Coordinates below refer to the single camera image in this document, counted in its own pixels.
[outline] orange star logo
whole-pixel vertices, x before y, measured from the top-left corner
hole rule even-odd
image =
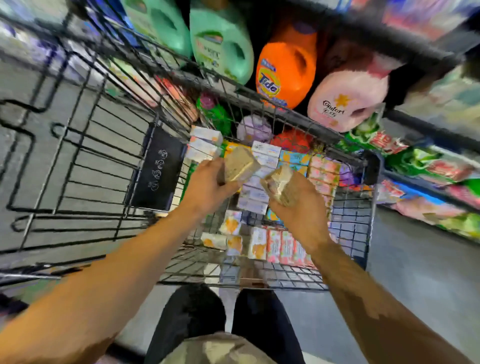
[[[334,99],[334,101],[337,108],[339,106],[343,106],[346,108],[351,99],[347,95],[340,94],[336,99]]]

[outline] person's left hand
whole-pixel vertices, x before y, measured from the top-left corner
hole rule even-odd
[[[223,173],[223,158],[204,160],[192,173],[187,191],[179,207],[187,208],[190,214],[199,219],[215,212],[226,198],[232,196],[240,187],[241,182],[228,182],[219,186],[218,174]]]

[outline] hand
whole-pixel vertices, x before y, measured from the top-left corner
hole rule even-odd
[[[204,160],[192,173],[187,191],[180,207],[187,208],[188,213],[198,219],[215,212],[226,198],[232,196],[240,187],[238,181],[218,185],[218,174],[223,172],[223,158]]]
[[[297,171],[293,172],[290,183],[297,193],[295,204],[285,207],[270,198],[270,207],[306,252],[312,255],[323,244],[331,242],[325,201],[315,186]]]

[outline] mint green bottle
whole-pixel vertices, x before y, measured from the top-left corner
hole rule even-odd
[[[228,0],[192,0],[190,37],[197,63],[239,84],[253,72],[253,48],[242,14]]]
[[[120,1],[137,32],[170,48],[175,53],[187,58],[192,56],[190,32],[175,0]],[[144,44],[152,50],[159,62],[166,62],[169,67],[179,68],[185,64],[185,61],[174,58],[169,52],[152,47],[147,42]]]

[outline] orange tide bottle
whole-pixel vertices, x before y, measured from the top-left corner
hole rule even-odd
[[[296,107],[315,78],[316,43],[317,33],[306,23],[279,26],[260,53],[257,92],[284,107]]]

